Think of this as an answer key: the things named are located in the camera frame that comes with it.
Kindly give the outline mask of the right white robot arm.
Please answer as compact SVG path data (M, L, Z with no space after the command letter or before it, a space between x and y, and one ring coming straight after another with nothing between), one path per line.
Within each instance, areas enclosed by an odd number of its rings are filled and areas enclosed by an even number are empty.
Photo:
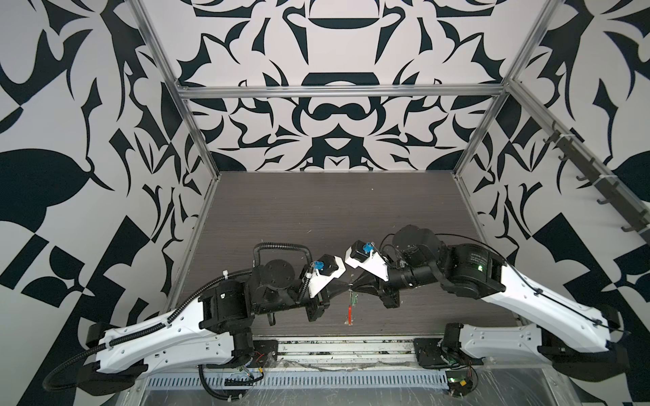
M586 382L602 382L630 369L625 347L612 338L621 327L620 314L612 307L568 299L531 280L478 240L447 245L432 230L408 225L391 245L394 256L360 240L348 248L345 263L364 271L353 282L353 291L375 295L394 309L401 291L438 284L448 294L494 304L526 321L517 328L449 323L437 348L419 356L420 366L540 362Z

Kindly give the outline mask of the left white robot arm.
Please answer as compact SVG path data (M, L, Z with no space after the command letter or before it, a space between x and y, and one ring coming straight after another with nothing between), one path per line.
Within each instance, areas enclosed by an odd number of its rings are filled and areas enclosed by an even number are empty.
M250 271L220 277L174 311L89 339L101 345L93 362L81 367L77 384L106 394L132 386L140 377L176 366L235 367L253 357L252 323L303 308L316 321L329 305L326 287L345 273L342 258L324 255L296 278L289 262L272 260Z

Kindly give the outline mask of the green lit circuit board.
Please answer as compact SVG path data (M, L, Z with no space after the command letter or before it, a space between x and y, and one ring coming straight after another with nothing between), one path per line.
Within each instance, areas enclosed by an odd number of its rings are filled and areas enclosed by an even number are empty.
M447 370L445 375L449 395L454 398L463 398L477 387L476 374L471 369Z

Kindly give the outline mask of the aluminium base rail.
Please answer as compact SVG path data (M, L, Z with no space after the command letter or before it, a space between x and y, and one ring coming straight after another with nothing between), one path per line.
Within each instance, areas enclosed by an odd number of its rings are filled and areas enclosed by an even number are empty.
M416 336L255 337L279 341L274 362L264 370L413 370L419 367L413 346Z

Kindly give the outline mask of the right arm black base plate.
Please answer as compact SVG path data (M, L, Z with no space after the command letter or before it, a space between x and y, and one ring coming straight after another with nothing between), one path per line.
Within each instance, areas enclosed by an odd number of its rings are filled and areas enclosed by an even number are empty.
M415 338L413 340L416 362L424 369L451 368L456 363L448 357L441 345L440 338Z

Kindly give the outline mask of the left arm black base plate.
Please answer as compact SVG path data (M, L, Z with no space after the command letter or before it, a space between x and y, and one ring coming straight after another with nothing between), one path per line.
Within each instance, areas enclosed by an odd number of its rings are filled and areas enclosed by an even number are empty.
M270 362L274 362L278 349L279 341L275 339L256 339L253 341L252 360L248 364L253 368L263 368Z

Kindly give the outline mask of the aluminium horizontal frame bar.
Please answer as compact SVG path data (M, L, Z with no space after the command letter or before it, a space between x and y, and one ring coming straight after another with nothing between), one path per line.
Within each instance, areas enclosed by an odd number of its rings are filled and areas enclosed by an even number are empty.
M177 93L187 100L212 98L293 98L354 96L497 96L499 84L478 85L390 85L390 86L178 86Z

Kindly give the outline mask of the grey wall hook rack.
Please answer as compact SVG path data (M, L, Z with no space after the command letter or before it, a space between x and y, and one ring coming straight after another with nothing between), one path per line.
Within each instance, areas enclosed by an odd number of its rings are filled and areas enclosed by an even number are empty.
M612 206L626 221L626 226L621 230L624 233L638 234L649 245L648 206L576 135L561 132L555 121L551 125L542 125L542 128L548 134L544 143L553 144L560 149L560 161L571 162L580 172L577 180L588 183L599 192L601 198L597 203Z

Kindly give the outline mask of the right aluminium corner post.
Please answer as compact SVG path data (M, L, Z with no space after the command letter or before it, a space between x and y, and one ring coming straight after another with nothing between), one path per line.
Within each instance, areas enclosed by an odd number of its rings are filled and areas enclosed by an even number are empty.
M479 125L472 133L467 147L461 154L460 160L455 165L453 174L457 179L462 176L462 173L469 165L473 155L476 153L477 148L482 144L482 140L485 135L487 135L490 125L496 119L500 110L511 95L511 85L519 78L523 70L526 68L526 64L531 59L533 52L546 35L548 27L550 27L555 14L564 3L565 2L561 0L548 0L544 2L543 8L541 8L538 17L534 20L532 28L526 35L521 49L516 54L513 64L511 64L504 79L501 81L499 93L492 97L492 101L487 108L486 113L484 113Z

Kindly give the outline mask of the aluminium corner post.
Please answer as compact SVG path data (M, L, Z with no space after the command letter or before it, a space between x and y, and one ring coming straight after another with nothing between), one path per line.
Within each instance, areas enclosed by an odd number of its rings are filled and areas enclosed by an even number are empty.
M455 165L453 174L457 179L462 176L462 173L469 165L473 155L476 153L477 148L482 144L482 140L485 135L487 135L490 125L496 119L500 110L511 95L511 85L519 78L523 70L526 68L526 64L531 59L533 52L546 35L548 27L550 27L555 14L564 3L565 2L561 0L548 0L544 2L543 8L541 8L538 17L534 20L532 28L526 35L521 49L516 54L513 64L511 64L504 79L501 81L499 93L492 97L492 101L487 108L486 113L484 113L479 125L472 133L467 147L461 154L460 160Z
M156 64L157 69L160 72L162 79L164 80L164 84L168 88L169 94L174 102L174 106L178 110L184 124L189 130L191 139L194 141L199 156L208 167L208 172L210 172L212 178L219 180L220 171L213 161L213 157L210 150L208 150L208 145L206 144L205 138L201 133L198 125L196 124L196 120L194 120L191 110L186 104L186 100L181 97L174 71L169 60L166 57L162 42L155 32L152 19L147 13L145 3L140 0L129 0L127 1L127 4L130 7L132 15L134 15L138 30L142 35L145 44L152 53L154 63Z

